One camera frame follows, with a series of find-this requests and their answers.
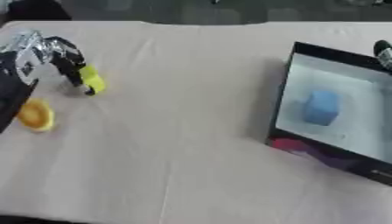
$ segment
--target yellow sponge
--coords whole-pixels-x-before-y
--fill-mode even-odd
[[[79,70],[83,84],[91,87],[95,94],[103,91],[106,87],[103,79],[98,75],[98,72],[93,66],[85,66]]]

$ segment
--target yellow bowl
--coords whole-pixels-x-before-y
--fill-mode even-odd
[[[29,99],[19,110],[17,119],[35,131],[48,131],[54,125],[54,112],[40,99]]]

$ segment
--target black box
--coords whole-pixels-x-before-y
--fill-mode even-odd
[[[373,57],[298,42],[287,68],[267,144],[392,186],[389,72]],[[317,89],[339,96],[339,115],[329,126],[303,118]]]

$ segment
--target blue cube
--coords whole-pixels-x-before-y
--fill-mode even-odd
[[[304,105],[304,121],[328,126],[339,114],[339,97],[332,91],[314,90]]]

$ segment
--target white tablecloth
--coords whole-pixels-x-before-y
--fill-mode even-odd
[[[72,40],[108,83],[41,83],[52,132],[0,136],[0,211],[100,223],[392,223],[390,187],[263,144],[293,42],[371,55],[392,24],[16,22]]]

